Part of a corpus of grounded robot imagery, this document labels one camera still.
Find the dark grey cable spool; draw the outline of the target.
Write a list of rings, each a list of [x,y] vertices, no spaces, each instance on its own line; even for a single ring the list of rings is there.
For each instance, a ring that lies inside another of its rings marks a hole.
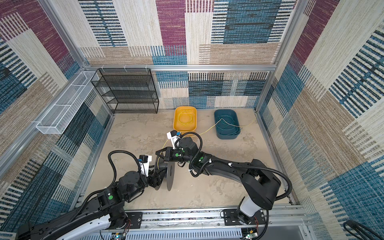
[[[161,185],[166,185],[167,190],[170,192],[174,183],[175,162],[165,162],[163,160],[159,160],[159,170],[161,171]]]

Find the yellow plastic tray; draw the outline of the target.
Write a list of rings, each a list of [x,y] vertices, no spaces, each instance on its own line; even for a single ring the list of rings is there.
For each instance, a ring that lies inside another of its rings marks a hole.
[[[180,106],[174,112],[174,130],[186,133],[194,132],[197,128],[197,109],[191,106]]]

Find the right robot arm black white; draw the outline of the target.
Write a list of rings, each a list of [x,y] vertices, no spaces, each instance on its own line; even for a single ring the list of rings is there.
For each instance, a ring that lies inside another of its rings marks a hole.
[[[282,172],[266,167],[260,160],[234,162],[220,159],[202,151],[203,140],[197,133],[168,133],[172,146],[156,151],[155,166],[147,179],[151,187],[160,187],[171,170],[171,163],[187,163],[188,171],[197,178],[200,175],[220,176],[238,183],[245,188],[248,196],[238,205],[236,217],[241,224],[248,225],[257,211],[269,211],[275,201],[288,197],[293,184]]]

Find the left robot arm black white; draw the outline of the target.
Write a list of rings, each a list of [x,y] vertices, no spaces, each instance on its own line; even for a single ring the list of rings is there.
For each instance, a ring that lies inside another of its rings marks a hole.
[[[129,171],[117,177],[112,160],[114,154],[126,154],[133,158],[137,171]],[[125,228],[129,218],[124,205],[137,199],[147,187],[159,187],[167,175],[167,168],[151,166],[150,156],[115,150],[108,154],[114,177],[112,183],[90,193],[80,207],[42,224],[24,224],[19,227],[17,240],[76,240],[90,233],[109,228]]]

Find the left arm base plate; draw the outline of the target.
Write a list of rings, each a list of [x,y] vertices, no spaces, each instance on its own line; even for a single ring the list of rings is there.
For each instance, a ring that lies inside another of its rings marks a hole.
[[[122,232],[130,229],[139,229],[142,224],[143,212],[125,212],[122,217],[113,220],[106,230]]]

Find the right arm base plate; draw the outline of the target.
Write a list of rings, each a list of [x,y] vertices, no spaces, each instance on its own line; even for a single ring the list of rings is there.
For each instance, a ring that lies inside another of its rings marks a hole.
[[[239,215],[237,209],[224,209],[220,212],[220,217],[224,219],[226,226],[235,225],[264,225],[266,223],[266,214],[263,210],[257,211],[253,217]]]

